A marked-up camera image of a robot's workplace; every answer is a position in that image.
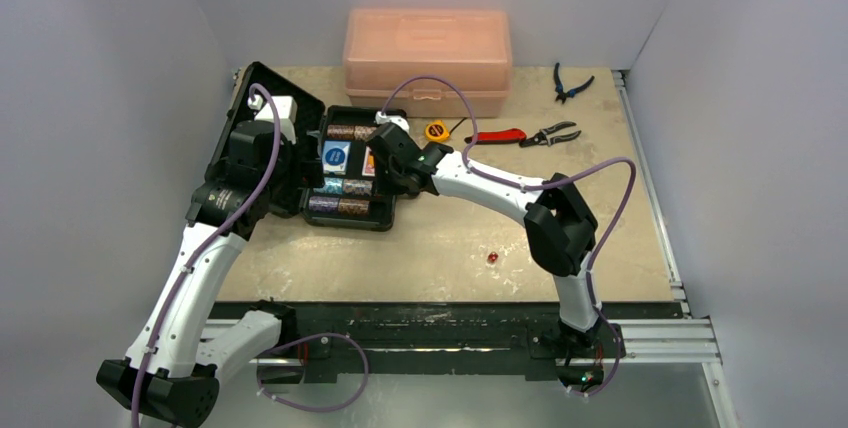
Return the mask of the blue tan chip stack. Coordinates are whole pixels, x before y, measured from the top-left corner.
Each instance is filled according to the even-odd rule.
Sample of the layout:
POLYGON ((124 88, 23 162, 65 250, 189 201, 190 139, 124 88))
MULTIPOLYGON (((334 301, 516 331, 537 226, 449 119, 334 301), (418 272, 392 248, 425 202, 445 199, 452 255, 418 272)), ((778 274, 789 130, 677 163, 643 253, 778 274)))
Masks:
POLYGON ((372 196, 374 182, 365 179, 344 179, 342 193, 350 196, 372 196))

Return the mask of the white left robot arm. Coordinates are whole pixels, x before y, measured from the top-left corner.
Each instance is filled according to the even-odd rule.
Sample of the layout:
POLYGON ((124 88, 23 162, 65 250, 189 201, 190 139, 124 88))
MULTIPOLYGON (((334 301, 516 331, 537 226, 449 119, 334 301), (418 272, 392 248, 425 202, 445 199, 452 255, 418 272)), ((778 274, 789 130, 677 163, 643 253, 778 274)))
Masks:
POLYGON ((223 174, 192 198, 172 271, 143 329, 120 359, 102 362, 97 384, 130 412, 138 427, 152 419, 199 427, 220 389, 247 362, 297 347, 290 310, 261 302, 210 342, 202 332, 223 282, 256 225, 299 161, 289 153, 283 123, 269 118, 237 124, 224 138, 223 174))

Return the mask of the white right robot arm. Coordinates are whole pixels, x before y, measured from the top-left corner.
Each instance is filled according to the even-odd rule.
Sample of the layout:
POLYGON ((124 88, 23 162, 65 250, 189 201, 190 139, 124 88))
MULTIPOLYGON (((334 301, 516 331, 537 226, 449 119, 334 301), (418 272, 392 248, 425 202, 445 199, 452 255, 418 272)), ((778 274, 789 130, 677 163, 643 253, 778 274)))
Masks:
POLYGON ((366 139, 393 188, 465 200, 511 219, 525 230, 532 260, 552 275, 559 300, 559 343, 584 355, 601 339, 602 303, 593 284, 595 258, 606 242, 573 179, 522 177, 475 163, 466 153, 430 142, 419 147, 395 123, 366 139))

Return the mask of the blue small blind button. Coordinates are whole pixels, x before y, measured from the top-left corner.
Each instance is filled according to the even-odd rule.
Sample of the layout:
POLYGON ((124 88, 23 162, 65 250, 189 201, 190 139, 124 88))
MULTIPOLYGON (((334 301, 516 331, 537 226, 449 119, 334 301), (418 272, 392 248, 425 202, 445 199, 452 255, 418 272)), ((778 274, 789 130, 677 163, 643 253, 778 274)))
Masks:
POLYGON ((348 142, 327 142, 324 145, 323 162, 329 166, 343 166, 347 162, 349 150, 348 142))

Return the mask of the brown black chip stack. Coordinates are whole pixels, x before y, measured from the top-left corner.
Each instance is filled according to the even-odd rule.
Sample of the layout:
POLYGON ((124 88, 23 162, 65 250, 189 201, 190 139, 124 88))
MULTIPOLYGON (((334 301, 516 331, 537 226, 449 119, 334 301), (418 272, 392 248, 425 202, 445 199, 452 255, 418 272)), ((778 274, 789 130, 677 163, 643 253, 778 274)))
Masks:
POLYGON ((364 199, 340 198, 337 211, 343 216, 366 217, 370 211, 370 202, 364 199))

